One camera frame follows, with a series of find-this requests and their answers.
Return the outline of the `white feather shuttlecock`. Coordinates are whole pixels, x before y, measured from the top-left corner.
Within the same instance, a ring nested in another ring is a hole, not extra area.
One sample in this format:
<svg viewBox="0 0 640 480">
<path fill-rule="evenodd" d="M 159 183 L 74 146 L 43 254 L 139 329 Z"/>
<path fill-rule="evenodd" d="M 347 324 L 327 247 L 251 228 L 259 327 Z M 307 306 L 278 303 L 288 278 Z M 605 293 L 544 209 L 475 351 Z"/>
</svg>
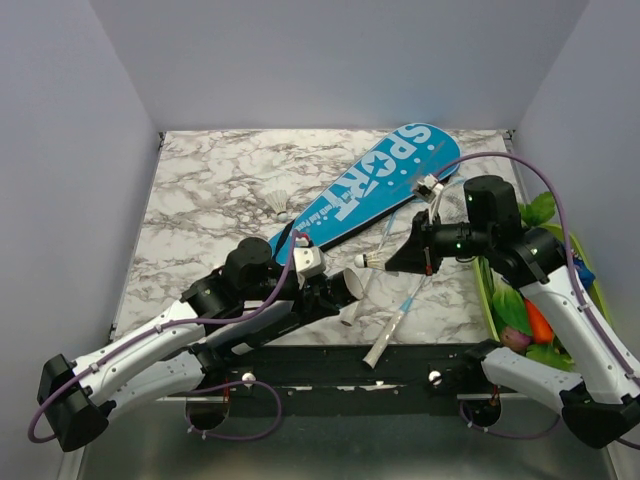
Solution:
<svg viewBox="0 0 640 480">
<path fill-rule="evenodd" d="M 288 193 L 283 190 L 274 190 L 265 195 L 265 202 L 268 207 L 273 211 L 277 220 L 285 222 L 289 219 L 288 214 Z"/>
</svg>

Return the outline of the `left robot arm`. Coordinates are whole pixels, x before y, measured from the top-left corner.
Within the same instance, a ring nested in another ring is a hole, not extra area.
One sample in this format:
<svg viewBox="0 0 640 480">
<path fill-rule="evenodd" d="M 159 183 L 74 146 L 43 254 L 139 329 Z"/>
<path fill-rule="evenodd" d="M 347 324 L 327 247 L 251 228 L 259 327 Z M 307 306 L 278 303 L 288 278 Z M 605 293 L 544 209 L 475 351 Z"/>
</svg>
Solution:
<svg viewBox="0 0 640 480">
<path fill-rule="evenodd" d="M 62 354 L 49 359 L 28 438 L 41 442 L 35 430 L 45 418 L 52 439 L 71 452 L 140 404 L 227 389 L 230 360 L 336 316 L 363 295 L 353 270 L 326 274 L 323 252 L 304 234 L 294 235 L 282 263 L 267 241 L 246 238 L 222 266 L 143 326 L 74 360 Z"/>
</svg>

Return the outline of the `black shuttlecock tube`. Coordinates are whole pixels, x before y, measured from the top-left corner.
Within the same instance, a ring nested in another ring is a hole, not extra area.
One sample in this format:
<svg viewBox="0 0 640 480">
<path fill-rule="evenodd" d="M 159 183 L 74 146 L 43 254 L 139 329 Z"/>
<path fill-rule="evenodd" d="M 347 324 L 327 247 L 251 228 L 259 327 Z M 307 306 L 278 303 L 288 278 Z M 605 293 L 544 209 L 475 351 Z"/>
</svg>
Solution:
<svg viewBox="0 0 640 480">
<path fill-rule="evenodd" d="M 358 275 L 347 268 L 333 275 L 311 277 L 295 300 L 278 300 L 254 319 L 209 337 L 206 345 L 221 358 L 244 355 L 303 326 L 360 301 L 364 287 Z"/>
</svg>

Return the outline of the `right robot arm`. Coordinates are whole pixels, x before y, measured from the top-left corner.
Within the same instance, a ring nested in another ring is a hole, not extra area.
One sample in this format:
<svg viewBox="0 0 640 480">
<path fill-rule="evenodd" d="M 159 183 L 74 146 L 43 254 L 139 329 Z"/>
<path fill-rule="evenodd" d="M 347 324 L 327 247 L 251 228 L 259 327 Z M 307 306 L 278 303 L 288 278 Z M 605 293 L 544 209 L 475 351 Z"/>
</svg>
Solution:
<svg viewBox="0 0 640 480">
<path fill-rule="evenodd" d="M 390 272 L 433 275 L 445 258 L 481 256 L 550 323 L 576 372 L 549 367 L 495 341 L 466 353 L 460 379 L 469 390 L 507 387 L 560 414 L 584 444 L 600 449 L 639 423 L 639 362 L 599 310 L 573 269 L 569 243 L 522 225 L 513 186 L 495 175 L 463 185 L 468 220 L 444 224 L 416 214 L 408 240 L 384 264 Z"/>
</svg>

